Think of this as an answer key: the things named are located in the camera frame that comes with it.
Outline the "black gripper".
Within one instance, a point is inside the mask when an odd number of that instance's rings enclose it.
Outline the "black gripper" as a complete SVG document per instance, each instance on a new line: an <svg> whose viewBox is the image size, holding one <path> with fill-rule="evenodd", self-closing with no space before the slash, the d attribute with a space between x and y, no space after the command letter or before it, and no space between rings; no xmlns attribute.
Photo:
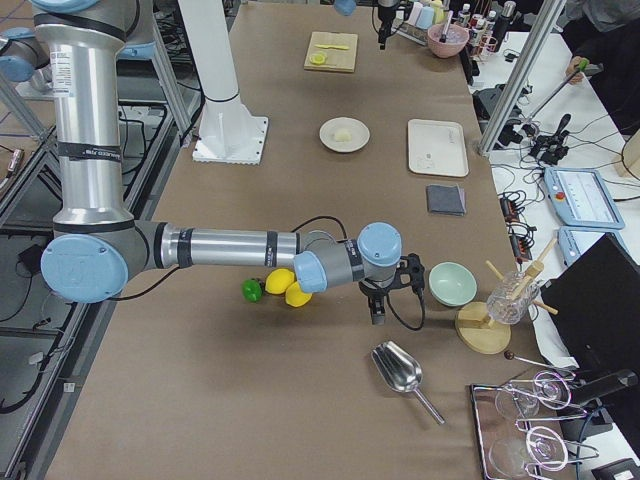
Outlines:
<svg viewBox="0 0 640 480"><path fill-rule="evenodd" d="M416 253L402 256L390 280L374 281L365 279L358 283L361 292L368 299L371 323L382 326L386 321L384 304L389 293L410 287L418 297L419 305L424 307L424 266Z"/></svg>
<svg viewBox="0 0 640 480"><path fill-rule="evenodd" d="M399 0L377 0L377 17L380 21L378 28L378 42L380 50L386 50L386 41L392 35L392 27L396 12L399 8Z"/></svg>

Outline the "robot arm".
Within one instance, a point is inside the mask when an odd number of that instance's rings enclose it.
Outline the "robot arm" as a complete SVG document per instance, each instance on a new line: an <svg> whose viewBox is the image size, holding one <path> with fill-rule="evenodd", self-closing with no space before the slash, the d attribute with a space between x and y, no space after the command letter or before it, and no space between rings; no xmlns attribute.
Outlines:
<svg viewBox="0 0 640 480"><path fill-rule="evenodd" d="M400 9L400 0L373 0L370 1L372 12L377 14L379 26L374 27L377 32L378 44L381 50L386 49L387 40L393 35L393 22L396 13ZM354 13L356 0L334 0L333 8L342 16L350 16Z"/></svg>
<svg viewBox="0 0 640 480"><path fill-rule="evenodd" d="M392 311L392 291L423 295L420 259L403 253L399 232L384 222L341 240L322 231L179 228L152 219L158 202L149 193L136 202L136 216L124 202L116 62L126 48L154 43L153 5L36 1L32 8L50 53L62 190L41 272L58 296L119 301L144 271L194 265L285 267L305 293L357 283L375 324Z"/></svg>

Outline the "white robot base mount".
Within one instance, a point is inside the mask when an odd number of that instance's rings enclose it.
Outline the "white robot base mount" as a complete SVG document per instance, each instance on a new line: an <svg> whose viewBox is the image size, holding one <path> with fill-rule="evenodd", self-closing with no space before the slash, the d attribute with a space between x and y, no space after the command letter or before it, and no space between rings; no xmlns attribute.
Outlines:
<svg viewBox="0 0 640 480"><path fill-rule="evenodd" d="M207 100L193 160L258 165L268 126L267 117L253 116L238 98L222 103Z"/></svg>

